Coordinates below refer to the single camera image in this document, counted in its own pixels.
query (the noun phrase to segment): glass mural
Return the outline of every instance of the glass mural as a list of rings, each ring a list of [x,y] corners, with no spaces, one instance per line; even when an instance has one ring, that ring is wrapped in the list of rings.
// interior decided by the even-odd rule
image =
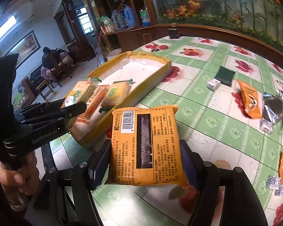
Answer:
[[[157,23],[189,23],[236,31],[283,52],[279,0],[151,0]]]

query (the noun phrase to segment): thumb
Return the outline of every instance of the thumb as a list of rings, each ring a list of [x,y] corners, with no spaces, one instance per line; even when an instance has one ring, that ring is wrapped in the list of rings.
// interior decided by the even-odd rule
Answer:
[[[23,185],[23,178],[17,171],[3,169],[0,162],[0,183],[4,186],[18,187]]]

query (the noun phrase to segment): ceiling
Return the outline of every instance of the ceiling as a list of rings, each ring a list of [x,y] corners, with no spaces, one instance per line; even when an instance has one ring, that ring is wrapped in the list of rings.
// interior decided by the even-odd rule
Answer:
[[[0,16],[0,27],[8,20],[13,14],[17,20],[14,25],[4,37],[13,37],[28,23],[46,18],[53,18],[61,3],[61,0],[12,0],[4,9]]]

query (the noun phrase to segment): blue thermos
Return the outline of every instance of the blue thermos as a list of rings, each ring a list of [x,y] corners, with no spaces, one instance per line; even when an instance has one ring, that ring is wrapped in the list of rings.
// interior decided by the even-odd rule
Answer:
[[[125,6],[123,11],[124,11],[124,15],[127,20],[127,23],[128,23],[128,28],[136,27],[136,20],[135,20],[135,16],[133,13],[133,9],[129,6]]]

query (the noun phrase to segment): table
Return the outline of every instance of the table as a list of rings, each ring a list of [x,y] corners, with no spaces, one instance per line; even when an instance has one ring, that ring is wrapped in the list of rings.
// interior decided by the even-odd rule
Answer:
[[[44,95],[41,91],[41,88],[44,86],[44,85],[47,85],[48,88],[49,88],[49,91]],[[38,91],[40,91],[40,95],[42,96],[42,98],[45,100],[45,102],[47,103],[48,102],[48,99],[46,98],[47,96],[49,96],[49,94],[52,93],[52,95],[55,95],[56,92],[53,90],[53,87],[52,87],[52,84],[48,82],[48,80],[44,79],[37,87],[36,89]]]
[[[283,202],[283,196],[275,196],[273,190],[266,189],[265,182],[267,177],[278,175],[283,150],[281,127],[278,123],[272,134],[262,133],[259,120],[250,119],[240,111],[235,93],[240,91],[237,79],[249,83],[258,91],[262,110],[262,93],[276,94],[277,88],[283,89],[283,70],[259,55],[216,40],[164,37],[154,43],[168,46],[153,54],[169,58],[174,71],[137,106],[177,104],[175,117],[180,139],[185,139],[204,161],[225,160],[231,169],[242,167],[255,188],[269,225],[273,225],[275,210]],[[187,49],[197,49],[199,54],[189,56]],[[151,49],[142,46],[136,51],[151,52]],[[212,92],[206,84],[220,66],[236,74],[232,87],[221,85]],[[90,155],[72,138],[57,153],[61,149],[73,165]],[[190,215],[180,208],[178,199],[168,199],[174,187],[101,185],[92,195],[104,225],[186,225]],[[217,216],[212,225],[218,222]]]

